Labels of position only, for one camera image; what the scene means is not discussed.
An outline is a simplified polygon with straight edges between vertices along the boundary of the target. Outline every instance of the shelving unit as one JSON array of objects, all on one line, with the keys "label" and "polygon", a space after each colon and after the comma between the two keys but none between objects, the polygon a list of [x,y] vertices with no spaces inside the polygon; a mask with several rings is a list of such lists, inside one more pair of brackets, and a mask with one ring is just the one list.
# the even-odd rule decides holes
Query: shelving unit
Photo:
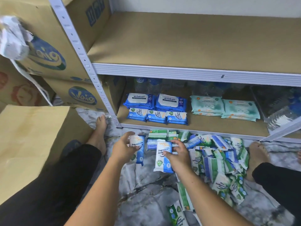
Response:
[{"label": "shelving unit", "polygon": [[[77,33],[62,1],[49,1],[117,127],[187,129],[301,143],[301,135],[292,133],[301,128],[301,118],[270,133],[262,120],[221,119],[189,112],[188,126],[128,120],[124,106],[117,115],[109,110],[95,78],[106,74],[301,87],[300,18],[115,12],[86,52],[78,47],[78,37],[74,40]],[[110,2],[113,11],[114,0]]]}]

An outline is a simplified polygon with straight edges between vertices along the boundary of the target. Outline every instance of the foot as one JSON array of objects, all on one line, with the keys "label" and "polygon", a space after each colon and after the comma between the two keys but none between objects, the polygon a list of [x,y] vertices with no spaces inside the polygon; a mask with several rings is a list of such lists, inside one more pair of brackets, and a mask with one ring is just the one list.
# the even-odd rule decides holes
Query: foot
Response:
[{"label": "foot", "polygon": [[246,179],[255,182],[252,173],[256,167],[263,162],[270,162],[269,154],[263,144],[259,142],[251,143],[249,147],[250,160],[249,167],[246,171]]},{"label": "foot", "polygon": [[301,151],[298,152],[298,163],[301,164]]},{"label": "foot", "polygon": [[107,129],[106,117],[102,115],[96,120],[96,129],[92,133],[91,137],[87,141],[87,144],[91,144],[94,147],[98,148],[101,151],[101,154],[104,154],[107,151],[106,143],[104,142],[104,133]]}]

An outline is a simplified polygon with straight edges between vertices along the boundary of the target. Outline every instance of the marble floor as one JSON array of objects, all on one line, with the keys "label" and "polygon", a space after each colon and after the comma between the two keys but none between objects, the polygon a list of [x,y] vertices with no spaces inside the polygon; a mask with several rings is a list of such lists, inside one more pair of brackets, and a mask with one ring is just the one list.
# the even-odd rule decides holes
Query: marble floor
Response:
[{"label": "marble floor", "polygon": [[[92,128],[95,128],[96,118],[103,114],[102,112],[82,108],[77,108],[77,111]],[[106,117],[108,124],[105,133],[107,153],[99,162],[87,191],[105,166],[111,155],[113,145],[125,132],[149,133],[148,130],[141,129],[117,129],[108,114],[106,114]],[[251,142],[250,140],[244,140],[245,146],[250,145]],[[301,165],[296,159],[296,152],[301,149],[301,144],[274,141],[266,143],[266,148],[274,165],[301,171]],[[171,225],[166,206],[179,200],[176,177],[175,174],[153,172],[155,154],[155,151],[145,152],[143,167],[140,164],[132,164],[125,165],[122,168],[119,183],[118,218],[115,226]],[[248,195],[244,202],[236,206],[235,209],[245,218],[255,225],[292,225],[294,217],[270,197],[260,185],[245,181],[244,188]],[[185,211],[185,215],[190,226],[199,225],[191,212]]]}]

